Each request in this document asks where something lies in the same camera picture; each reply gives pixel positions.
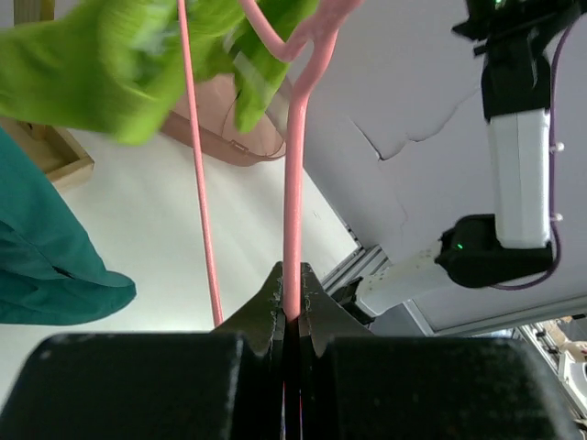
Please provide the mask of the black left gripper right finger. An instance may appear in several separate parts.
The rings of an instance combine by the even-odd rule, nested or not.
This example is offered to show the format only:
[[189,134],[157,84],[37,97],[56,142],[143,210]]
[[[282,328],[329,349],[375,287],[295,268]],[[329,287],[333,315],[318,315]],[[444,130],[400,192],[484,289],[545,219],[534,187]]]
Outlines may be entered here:
[[559,385],[526,342],[372,334],[302,267],[305,439],[579,439]]

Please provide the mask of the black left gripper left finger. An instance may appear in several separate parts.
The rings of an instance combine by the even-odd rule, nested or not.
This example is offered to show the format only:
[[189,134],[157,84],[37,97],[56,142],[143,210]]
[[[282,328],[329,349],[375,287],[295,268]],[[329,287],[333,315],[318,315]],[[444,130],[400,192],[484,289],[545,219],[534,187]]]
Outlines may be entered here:
[[282,265],[208,333],[61,333],[28,355],[4,439],[278,439]]

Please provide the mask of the teal shorts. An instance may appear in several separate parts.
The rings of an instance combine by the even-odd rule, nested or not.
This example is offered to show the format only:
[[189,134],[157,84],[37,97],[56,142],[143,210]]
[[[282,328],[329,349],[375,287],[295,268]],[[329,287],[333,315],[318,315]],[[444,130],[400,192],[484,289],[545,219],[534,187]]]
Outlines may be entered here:
[[40,169],[1,135],[1,321],[80,325],[136,297],[134,281],[110,271],[86,230]]

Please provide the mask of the lime green shorts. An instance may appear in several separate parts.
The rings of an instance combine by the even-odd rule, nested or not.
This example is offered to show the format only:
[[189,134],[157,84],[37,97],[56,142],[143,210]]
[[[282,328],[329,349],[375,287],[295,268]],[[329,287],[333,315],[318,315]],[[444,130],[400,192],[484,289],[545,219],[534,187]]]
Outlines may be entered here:
[[[275,59],[232,0],[186,5],[194,78],[230,74],[235,125],[250,131],[288,65]],[[66,16],[1,33],[1,113],[101,132],[136,145],[156,133],[185,90],[173,1],[83,1]]]

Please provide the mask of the pink hanger of green shorts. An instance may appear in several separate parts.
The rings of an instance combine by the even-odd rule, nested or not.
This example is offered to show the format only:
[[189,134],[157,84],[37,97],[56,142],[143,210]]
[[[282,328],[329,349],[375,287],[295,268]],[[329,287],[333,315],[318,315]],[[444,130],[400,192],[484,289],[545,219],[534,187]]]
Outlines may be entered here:
[[[283,208],[283,310],[288,322],[301,314],[302,256],[302,189],[305,122],[311,92],[320,81],[332,58],[338,32],[348,16],[358,8],[360,0],[321,1],[313,15],[300,23],[287,40],[282,40],[254,1],[240,3],[247,20],[271,55],[283,62],[298,57],[307,42],[313,52],[304,70],[293,84],[287,120],[286,158]],[[196,110],[194,74],[188,31],[187,7],[177,3],[181,30],[183,66],[189,105],[189,123],[194,152],[194,170],[198,192],[201,227],[205,247],[205,263],[215,326],[223,321],[223,312],[216,275],[212,231],[205,192],[205,172]]]

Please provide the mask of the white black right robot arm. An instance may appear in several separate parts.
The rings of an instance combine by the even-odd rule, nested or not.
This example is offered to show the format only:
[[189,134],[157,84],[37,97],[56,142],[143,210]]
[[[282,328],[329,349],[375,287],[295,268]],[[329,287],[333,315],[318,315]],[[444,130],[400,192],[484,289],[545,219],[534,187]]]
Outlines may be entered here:
[[523,290],[560,262],[554,204],[555,84],[563,45],[583,1],[469,1],[452,29],[482,57],[482,108],[495,210],[459,219],[431,247],[339,289],[334,299],[363,324],[399,303],[449,284]]

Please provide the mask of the translucent pink plastic basket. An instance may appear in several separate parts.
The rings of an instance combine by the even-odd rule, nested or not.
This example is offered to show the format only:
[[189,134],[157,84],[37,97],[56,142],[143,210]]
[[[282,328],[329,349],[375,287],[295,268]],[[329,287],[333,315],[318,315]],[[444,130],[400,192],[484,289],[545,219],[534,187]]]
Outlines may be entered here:
[[237,94],[231,75],[196,85],[201,148],[204,154],[238,167],[278,160],[285,155],[292,85],[284,80],[270,106],[248,133],[235,128]]

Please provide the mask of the wooden clothes rack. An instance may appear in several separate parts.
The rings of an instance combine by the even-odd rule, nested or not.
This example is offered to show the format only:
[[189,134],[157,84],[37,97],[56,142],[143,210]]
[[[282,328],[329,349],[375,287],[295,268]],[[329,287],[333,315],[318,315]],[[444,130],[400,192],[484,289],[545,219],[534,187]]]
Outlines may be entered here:
[[87,182],[94,160],[68,131],[81,127],[79,81],[53,1],[15,1],[1,30],[1,128],[60,192]]

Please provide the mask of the aluminium mounting rail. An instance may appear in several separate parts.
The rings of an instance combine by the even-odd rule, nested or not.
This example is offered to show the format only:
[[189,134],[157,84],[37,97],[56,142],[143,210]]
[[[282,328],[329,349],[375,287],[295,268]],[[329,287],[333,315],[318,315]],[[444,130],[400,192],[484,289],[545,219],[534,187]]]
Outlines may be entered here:
[[372,322],[374,318],[357,305],[359,286],[390,265],[391,261],[379,246],[355,251],[322,281],[325,294],[320,302],[327,309],[341,308],[358,321]]

